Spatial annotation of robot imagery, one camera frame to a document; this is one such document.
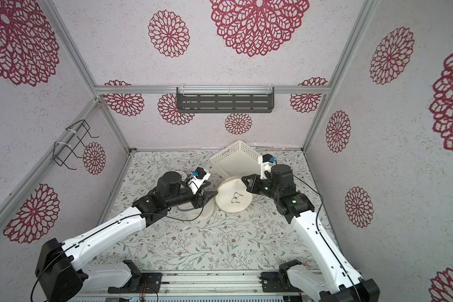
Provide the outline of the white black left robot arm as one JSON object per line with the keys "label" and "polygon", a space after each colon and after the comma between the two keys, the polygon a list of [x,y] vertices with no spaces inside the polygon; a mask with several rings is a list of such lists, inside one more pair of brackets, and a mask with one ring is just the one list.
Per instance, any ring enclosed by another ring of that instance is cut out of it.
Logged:
{"label": "white black left robot arm", "polygon": [[88,268],[88,263],[115,243],[167,217],[168,211],[186,203],[203,209],[217,191],[205,191],[211,174],[197,167],[190,177],[169,171],[154,189],[132,206],[94,229],[63,242],[53,238],[40,251],[35,286],[47,301],[69,301],[83,289],[134,293],[141,289],[142,273],[131,260],[112,266]]}

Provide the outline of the white mesh bag blue trim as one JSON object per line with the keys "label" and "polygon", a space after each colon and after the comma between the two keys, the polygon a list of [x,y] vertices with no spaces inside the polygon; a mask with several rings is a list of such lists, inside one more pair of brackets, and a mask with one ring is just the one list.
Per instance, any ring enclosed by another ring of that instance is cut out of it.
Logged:
{"label": "white mesh bag blue trim", "polygon": [[205,206],[194,208],[191,202],[177,206],[178,211],[186,217],[186,220],[207,220],[215,211],[215,201],[210,200]]}

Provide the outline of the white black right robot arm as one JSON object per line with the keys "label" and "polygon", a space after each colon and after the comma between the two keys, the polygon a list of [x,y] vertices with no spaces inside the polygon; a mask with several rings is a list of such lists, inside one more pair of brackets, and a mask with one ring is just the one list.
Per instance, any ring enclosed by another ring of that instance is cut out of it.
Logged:
{"label": "white black right robot arm", "polygon": [[364,279],[348,262],[318,221],[318,213],[306,195],[299,192],[294,174],[285,164],[277,164],[261,174],[243,176],[248,192],[272,199],[278,212],[308,245],[322,272],[312,273],[302,263],[291,260],[279,267],[283,288],[297,288],[313,301],[378,301],[380,289],[373,279]]}

